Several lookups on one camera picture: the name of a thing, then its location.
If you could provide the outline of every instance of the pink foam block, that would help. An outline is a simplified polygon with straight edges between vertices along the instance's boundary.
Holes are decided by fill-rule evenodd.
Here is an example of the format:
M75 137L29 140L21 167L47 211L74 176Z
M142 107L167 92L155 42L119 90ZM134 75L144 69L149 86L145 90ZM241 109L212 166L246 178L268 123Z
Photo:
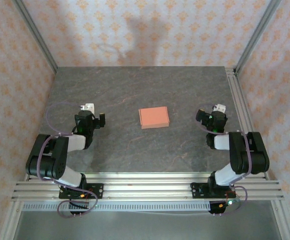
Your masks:
M142 108L139 110L142 129L162 128L169 126L166 106Z

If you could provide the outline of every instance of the patterned wall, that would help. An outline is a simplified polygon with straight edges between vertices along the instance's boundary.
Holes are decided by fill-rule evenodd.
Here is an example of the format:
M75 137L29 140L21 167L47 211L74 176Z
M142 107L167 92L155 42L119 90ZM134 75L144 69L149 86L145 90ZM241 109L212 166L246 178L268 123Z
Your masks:
M10 0L0 0L0 230L54 74Z
M239 79L290 204L290 0L280 3Z
M25 0L57 64L237 64L269 0Z

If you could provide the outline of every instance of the purple cable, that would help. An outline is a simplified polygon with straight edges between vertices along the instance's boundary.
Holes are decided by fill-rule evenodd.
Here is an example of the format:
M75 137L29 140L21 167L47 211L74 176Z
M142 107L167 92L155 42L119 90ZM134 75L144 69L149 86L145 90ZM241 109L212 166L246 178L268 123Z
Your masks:
M212 103L205 103L204 105L212 105L213 107L215 106L215 105L212 104ZM205 128L202 126L202 124L199 123L199 122L197 123L197 125L198 125L198 127L199 127L202 131L207 132L207 133L209 133L209 134L214 134L214 135L226 135L225 132L214 132L214 131L209 131L209 130L205 129Z
M61 102L56 102L56 103L52 104L51 106L49 106L49 107L46 109L45 119L46 119L47 125L48 125L52 130L54 130L55 132L60 133L62 136L63 136L63 135L72 135L72 134L69 133L69 132L62 132L62 131L59 131L59 130L57 130L56 128L54 128L54 127L50 124L50 122L49 122L49 120L48 120L48 112L49 112L49 110L50 110L51 108L53 108L53 107L55 107L55 106L57 106L57 105L70 105L70 106L74 106L74 107L80 107L80 105L75 104L75 103L70 103L70 102L61 101Z
M95 199L96 199L94 205L93 205L90 209L88 209L87 211L85 211L85 212L79 214L80 216L82 216L82 215L85 215L85 214L89 213L90 211L92 211L92 210L96 207L96 205L97 205L97 203L98 203L98 197L97 197L97 195L96 195L95 193L93 193L92 191L88 191L88 190L84 190L84 189L80 189L80 188L76 188L76 187L72 187L72 186L65 185L65 184L63 184L63 183L58 182L58 181L55 180L55 179L45 179L45 178L43 178L43 177L40 175L40 163L41 163L41 158L42 158L42 156L43 156L44 149L45 149L47 143L49 142L49 140L51 140L51 139L53 139L53 138L55 138L55 137L57 137L57 136L58 136L58 135L51 135L51 136L49 136L49 137L44 141L44 143L43 143L42 146L41 146L41 149L40 149L40 151L39 151L39 155L38 155L38 159L37 159L37 166L36 166L37 177L38 177L39 180L41 180L41 181L43 181L43 182L47 182L47 181L50 182L50 181L53 181L54 183L56 183L56 184L58 184L58 185L61 185L61 186L63 186L64 188L69 188L69 189L73 189L73 190L76 190L76 191L85 192L85 193L88 193L88 194L93 195L93 196L95 197ZM65 219L74 218L74 217L76 216L75 214L74 214L74 215L68 215L68 216L66 216L66 215L63 215L63 214L60 213L59 209L60 209L60 206L61 206L63 203L81 203L81 201L75 201L75 200L64 200L64 201L62 201L61 203L59 203L59 205L58 205L58 207L57 207L57 213L58 213L58 215L61 216L62 218L65 218Z
M235 210L233 210L233 211L230 211L230 212L224 212L224 213L220 213L220 214L213 214L213 216L215 216L215 215L218 215L218 216L223 216L223 215L229 215L229 214L232 214L232 213L236 213L237 212L237 210L238 209L241 209L241 207L243 207L245 204L246 204L246 202L247 202L247 200L248 200L248 192L247 192L247 189L244 187L244 186L234 186L233 188L241 188L241 189L243 189L244 191L245 191L245 200L243 201L243 203L237 208L237 209L235 209Z
M243 132L243 131L240 131L240 133L243 135L244 139L245 139L245 144L246 144L246 152L247 152L247 157L248 157L248 172L246 172L246 174L242 175L240 178L232 181L229 185L232 185L238 181L240 181L241 179L245 178L246 176L248 176L250 173L251 173L251 170L252 170L252 160L251 160L251 153L250 153L250 148L249 148L249 144L248 144L248 139L247 139L247 135Z

